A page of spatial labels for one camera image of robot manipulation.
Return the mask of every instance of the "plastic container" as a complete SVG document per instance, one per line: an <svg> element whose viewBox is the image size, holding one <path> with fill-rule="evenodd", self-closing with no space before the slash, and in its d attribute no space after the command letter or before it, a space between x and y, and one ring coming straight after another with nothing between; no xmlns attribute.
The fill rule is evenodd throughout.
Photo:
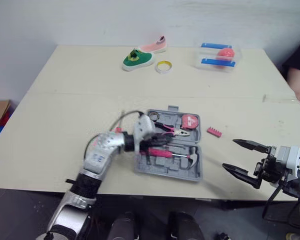
<svg viewBox="0 0 300 240"><path fill-rule="evenodd" d="M195 49L195 67L222 72L230 72L241 59L239 48L227 44L202 43Z"/></svg>
<svg viewBox="0 0 300 240"><path fill-rule="evenodd" d="M185 129L190 133L189 136L176 135L167 145L154 148L179 155L189 155L195 152L197 155L196 163L190 167L192 161L184 156L163 157L139 154L135 157L134 169L139 173L199 182L202 179L202 151L197 145L201 138L200 117L193 113L178 112L178 109L177 106L169 106L168 111L150 109L147 114L148 116L153 113L158 114L159 118L156 122L171 125L177 129L181 128L182 116L191 114L197 117L198 126L195 129ZM157 132L165 133L160 128L157 128Z"/></svg>

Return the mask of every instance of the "open tool case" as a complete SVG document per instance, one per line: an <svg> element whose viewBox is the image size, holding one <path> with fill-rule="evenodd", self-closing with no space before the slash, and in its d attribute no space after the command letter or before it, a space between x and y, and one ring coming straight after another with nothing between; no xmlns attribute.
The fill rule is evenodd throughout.
<svg viewBox="0 0 300 240"><path fill-rule="evenodd" d="M198 125L196 128L184 128L189 133L188 136L175 135L166 145L153 147L153 149L165 150L176 155L185 156L164 157L141 152L135 157L134 169L141 173L198 182L202 179L202 151L197 145L201 138L200 117L192 113L178 112L178 110L179 107L177 106L169 106L168 111L150 109L147 114L155 123L173 126L175 129L181 130L183 130L182 117L184 115L192 115L197 118ZM165 134L166 132L157 126L156 129L160 134ZM190 159L191 154L197 157L196 160Z"/></svg>

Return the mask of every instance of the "hammer head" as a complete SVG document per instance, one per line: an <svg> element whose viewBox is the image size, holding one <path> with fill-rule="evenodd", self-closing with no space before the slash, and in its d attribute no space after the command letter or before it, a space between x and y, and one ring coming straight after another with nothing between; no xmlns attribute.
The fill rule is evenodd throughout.
<svg viewBox="0 0 300 240"><path fill-rule="evenodd" d="M192 162L191 162L191 165L189 166L189 169L190 169L190 168L192 168L194 165L196 165L196 163L197 163L197 161L198 161L198 157L199 157L199 155L198 155L198 148L195 147L195 146L193 146L193 147L191 147L191 149L190 149L189 152L190 152L190 155L189 155L188 159L189 159L190 161L192 161Z"/></svg>

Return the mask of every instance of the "pink shoe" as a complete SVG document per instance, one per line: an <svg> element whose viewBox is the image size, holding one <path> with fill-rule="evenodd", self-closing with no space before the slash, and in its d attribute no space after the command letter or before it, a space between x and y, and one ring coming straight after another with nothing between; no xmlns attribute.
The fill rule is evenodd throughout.
<svg viewBox="0 0 300 240"><path fill-rule="evenodd" d="M144 53L162 53L167 50L167 42L165 36L161 36L156 43L139 46L140 51Z"/></svg>

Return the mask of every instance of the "blue strip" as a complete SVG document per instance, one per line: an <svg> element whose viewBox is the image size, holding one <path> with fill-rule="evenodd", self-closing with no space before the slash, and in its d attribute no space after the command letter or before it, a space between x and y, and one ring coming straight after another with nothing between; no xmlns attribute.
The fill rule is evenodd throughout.
<svg viewBox="0 0 300 240"><path fill-rule="evenodd" d="M224 48L230 48L232 49L231 45L225 45L225 44L215 44L215 43L207 43L203 42L201 44L202 48L211 48L211 49L224 49Z"/></svg>
<svg viewBox="0 0 300 240"><path fill-rule="evenodd" d="M226 66L226 67L234 67L236 65L235 61L225 61L225 60L217 60L217 59L209 59L209 58L203 58L201 60L201 63L218 65L218 66Z"/></svg>

